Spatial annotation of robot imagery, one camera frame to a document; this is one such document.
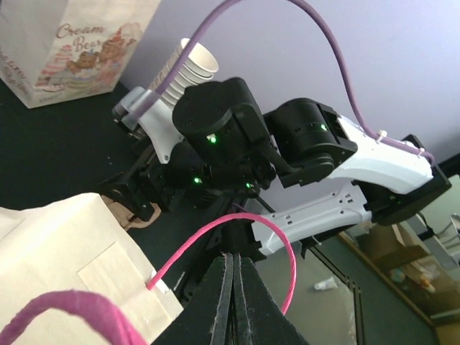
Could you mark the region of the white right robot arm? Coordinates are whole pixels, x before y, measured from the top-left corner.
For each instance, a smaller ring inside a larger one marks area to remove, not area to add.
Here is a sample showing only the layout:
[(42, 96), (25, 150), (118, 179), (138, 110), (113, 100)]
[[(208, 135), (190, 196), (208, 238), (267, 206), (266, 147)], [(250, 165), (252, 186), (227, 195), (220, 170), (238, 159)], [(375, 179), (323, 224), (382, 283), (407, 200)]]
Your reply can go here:
[(407, 220), (451, 187), (417, 137), (391, 147), (309, 98), (263, 114), (241, 78), (188, 87), (173, 109), (156, 101), (139, 125), (144, 150), (100, 189), (143, 221), (181, 197), (207, 208), (217, 198), (257, 198), (273, 180), (284, 188), (344, 180), (324, 197), (268, 215), (291, 242), (309, 242), (362, 222)]

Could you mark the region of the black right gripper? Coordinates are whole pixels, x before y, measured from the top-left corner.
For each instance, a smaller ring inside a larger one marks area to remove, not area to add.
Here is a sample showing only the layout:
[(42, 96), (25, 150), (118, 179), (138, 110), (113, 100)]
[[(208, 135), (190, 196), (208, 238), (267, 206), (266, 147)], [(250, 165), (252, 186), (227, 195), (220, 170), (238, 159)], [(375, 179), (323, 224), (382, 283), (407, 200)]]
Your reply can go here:
[(159, 161), (150, 145), (130, 169), (102, 182), (99, 191), (148, 221), (154, 206), (170, 212), (182, 199), (198, 209), (211, 206), (216, 195), (205, 186), (206, 172), (206, 164), (188, 143), (175, 145), (167, 164)]

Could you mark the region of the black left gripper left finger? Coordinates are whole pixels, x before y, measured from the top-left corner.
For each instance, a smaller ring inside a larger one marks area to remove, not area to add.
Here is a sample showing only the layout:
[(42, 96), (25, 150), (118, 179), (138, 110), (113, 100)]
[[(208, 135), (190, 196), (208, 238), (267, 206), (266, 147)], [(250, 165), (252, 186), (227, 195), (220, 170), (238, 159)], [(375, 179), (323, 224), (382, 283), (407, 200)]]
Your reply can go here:
[(216, 258), (182, 313), (155, 344), (224, 344), (233, 287), (231, 254)]

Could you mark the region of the cream paper bag pink sides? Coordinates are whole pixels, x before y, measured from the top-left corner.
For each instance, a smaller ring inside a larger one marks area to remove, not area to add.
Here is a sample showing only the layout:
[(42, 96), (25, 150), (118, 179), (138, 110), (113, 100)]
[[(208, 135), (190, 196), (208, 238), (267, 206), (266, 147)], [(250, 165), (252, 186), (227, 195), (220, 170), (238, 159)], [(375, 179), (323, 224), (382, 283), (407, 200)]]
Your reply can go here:
[[(182, 313), (102, 198), (1, 210), (3, 344), (155, 344)], [(224, 344), (233, 343), (233, 287)]]

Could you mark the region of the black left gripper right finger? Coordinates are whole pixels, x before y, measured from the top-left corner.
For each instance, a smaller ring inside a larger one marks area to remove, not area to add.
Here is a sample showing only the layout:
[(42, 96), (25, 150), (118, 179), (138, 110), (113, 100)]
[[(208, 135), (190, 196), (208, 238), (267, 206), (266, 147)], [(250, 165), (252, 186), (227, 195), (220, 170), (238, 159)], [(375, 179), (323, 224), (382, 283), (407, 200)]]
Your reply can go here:
[(238, 254), (233, 256), (233, 343), (307, 343), (278, 308), (254, 263)]

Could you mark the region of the brown pulp cup carrier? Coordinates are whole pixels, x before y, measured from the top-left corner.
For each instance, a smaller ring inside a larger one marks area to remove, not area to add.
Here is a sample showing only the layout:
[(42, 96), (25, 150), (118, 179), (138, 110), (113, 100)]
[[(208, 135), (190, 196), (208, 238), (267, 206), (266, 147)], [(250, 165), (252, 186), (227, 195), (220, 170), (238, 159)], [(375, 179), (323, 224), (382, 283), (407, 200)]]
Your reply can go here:
[(113, 201), (112, 199), (101, 195), (103, 202), (106, 204), (107, 208), (110, 210), (114, 218), (118, 221), (119, 225), (125, 230), (130, 229), (144, 229), (147, 228), (150, 224), (154, 223), (161, 215), (161, 209), (157, 204), (151, 204), (153, 207), (153, 214), (146, 220), (141, 220), (140, 217), (132, 213), (128, 208)]

